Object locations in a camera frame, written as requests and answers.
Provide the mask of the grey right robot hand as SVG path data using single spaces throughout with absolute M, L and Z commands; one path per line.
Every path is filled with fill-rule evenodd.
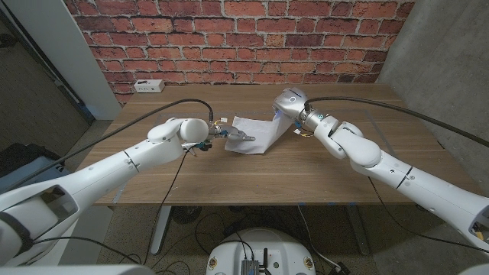
M 314 109 L 311 105 L 305 107 L 307 95 L 304 91 L 293 87 L 285 88 L 283 92 L 275 98 L 273 108 L 281 111 L 285 116 L 294 121 L 315 130 L 319 123 L 326 118 L 327 114 Z

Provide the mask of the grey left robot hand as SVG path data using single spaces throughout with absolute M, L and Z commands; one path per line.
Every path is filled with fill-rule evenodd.
M 212 138 L 227 138 L 230 141 L 255 141 L 255 137 L 248 136 L 243 131 L 231 125 L 213 124 L 209 129 Z

